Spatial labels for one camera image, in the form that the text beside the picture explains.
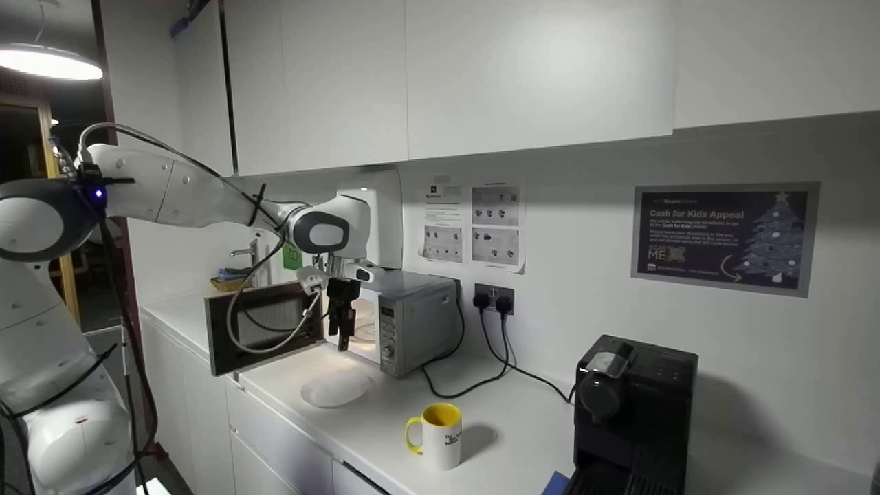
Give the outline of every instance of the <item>white countertop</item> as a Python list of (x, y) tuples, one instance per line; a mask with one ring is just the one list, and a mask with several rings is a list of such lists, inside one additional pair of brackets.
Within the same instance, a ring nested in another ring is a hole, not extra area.
[[(165, 328), (184, 317), (145, 310)], [(460, 390), (497, 371), (491, 361), (460, 358), (438, 364), (440, 390)], [(332, 373), (368, 376), (367, 395), (346, 408), (321, 409), (305, 402), (304, 389)], [(405, 449), (405, 420), (438, 402), (422, 373), (385, 376), (378, 365), (310, 346), (283, 361), (239, 373), (243, 389), (297, 424), (339, 461), (350, 461), (390, 493), (529, 493), (536, 495), (554, 470), (573, 474), (576, 412), (554, 390), (521, 373), (478, 389), (456, 404), (464, 409), (464, 461), (438, 474)], [(687, 495), (869, 495), (869, 478), (819, 466), (753, 441), (717, 433), (691, 433)]]

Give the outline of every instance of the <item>sign on wall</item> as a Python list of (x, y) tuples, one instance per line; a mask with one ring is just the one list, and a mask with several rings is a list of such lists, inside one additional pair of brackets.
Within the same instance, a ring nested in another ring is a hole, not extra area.
[(639, 186), (632, 274), (807, 295), (819, 184)]

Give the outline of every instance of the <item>coffee machine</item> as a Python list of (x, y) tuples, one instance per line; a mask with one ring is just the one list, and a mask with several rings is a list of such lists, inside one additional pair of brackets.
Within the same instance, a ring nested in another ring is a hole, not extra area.
[(579, 364), (573, 495), (683, 495), (700, 358), (602, 335)]

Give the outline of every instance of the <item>mug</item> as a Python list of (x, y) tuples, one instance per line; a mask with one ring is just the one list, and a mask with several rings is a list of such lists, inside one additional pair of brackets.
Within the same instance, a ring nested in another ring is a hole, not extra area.
[[(414, 442), (414, 428), (422, 426), (422, 445)], [(449, 402), (429, 404), (422, 415), (408, 420), (408, 449), (429, 466), (449, 470), (462, 461), (462, 409)]]

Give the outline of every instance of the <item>robotic arm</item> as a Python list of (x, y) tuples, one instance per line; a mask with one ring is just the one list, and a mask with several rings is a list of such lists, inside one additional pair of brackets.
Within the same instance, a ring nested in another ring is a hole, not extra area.
[(243, 224), (275, 232), (304, 254), (327, 254), (319, 284), (330, 295), (330, 328), (345, 335), (354, 325), (350, 302), (368, 280), (361, 266), (368, 203), (352, 195), (288, 211), (181, 153), (118, 147), (79, 152), (75, 178), (0, 184), (0, 404), (29, 426), (29, 461), (41, 495), (92, 493), (133, 460), (122, 395), (104, 371), (88, 373), (96, 356), (46, 274), (46, 262), (79, 248), (104, 217), (191, 229)]

